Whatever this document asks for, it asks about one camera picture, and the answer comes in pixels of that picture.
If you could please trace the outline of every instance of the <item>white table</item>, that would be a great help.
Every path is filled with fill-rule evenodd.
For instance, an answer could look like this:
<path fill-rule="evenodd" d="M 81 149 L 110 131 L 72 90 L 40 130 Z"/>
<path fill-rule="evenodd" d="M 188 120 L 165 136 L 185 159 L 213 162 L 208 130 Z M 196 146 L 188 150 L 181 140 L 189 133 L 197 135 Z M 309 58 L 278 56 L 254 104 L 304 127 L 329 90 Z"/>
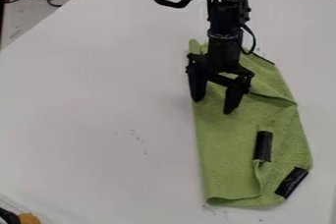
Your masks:
<path fill-rule="evenodd" d="M 188 40 L 204 0 L 72 0 L 0 62 L 0 193 L 53 223 L 326 224 L 336 186 L 336 0 L 252 0 L 299 101 L 314 170 L 274 209 L 203 206 Z"/>

